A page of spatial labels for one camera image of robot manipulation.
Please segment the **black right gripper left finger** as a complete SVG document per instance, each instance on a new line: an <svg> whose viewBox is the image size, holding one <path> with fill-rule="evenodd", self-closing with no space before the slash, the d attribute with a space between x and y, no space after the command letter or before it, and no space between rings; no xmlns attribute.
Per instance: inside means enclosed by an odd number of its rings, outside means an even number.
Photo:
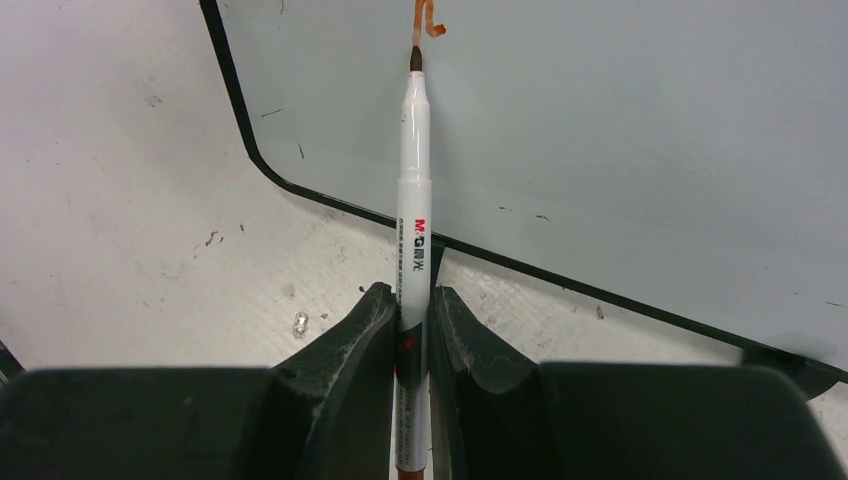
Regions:
<svg viewBox="0 0 848 480"><path fill-rule="evenodd" d="M5 479L385 479L389 286L267 368L28 372L1 392Z"/></svg>

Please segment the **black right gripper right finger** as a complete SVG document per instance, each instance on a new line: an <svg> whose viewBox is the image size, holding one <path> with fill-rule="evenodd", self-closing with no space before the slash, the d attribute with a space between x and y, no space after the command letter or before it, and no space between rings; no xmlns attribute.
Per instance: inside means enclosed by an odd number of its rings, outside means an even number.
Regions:
<svg viewBox="0 0 848 480"><path fill-rule="evenodd" d="M437 479L841 479L799 389L770 369L536 363L449 287L431 297Z"/></svg>

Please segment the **white marker pen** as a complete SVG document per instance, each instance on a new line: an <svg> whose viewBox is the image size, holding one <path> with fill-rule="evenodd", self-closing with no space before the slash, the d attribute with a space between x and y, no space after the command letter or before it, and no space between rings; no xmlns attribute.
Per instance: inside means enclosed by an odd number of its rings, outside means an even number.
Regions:
<svg viewBox="0 0 848 480"><path fill-rule="evenodd" d="M427 466L427 328L432 274L430 104L421 48L411 48L397 182L395 465L400 479Z"/></svg>

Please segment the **black framed whiteboard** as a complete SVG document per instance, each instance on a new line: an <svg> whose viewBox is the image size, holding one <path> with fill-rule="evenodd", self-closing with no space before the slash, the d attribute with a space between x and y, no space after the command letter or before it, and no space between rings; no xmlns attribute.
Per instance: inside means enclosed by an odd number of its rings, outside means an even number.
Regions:
<svg viewBox="0 0 848 480"><path fill-rule="evenodd" d="M248 155L396 216L411 1L204 1ZM847 378L843 1L438 1L446 247Z"/></svg>

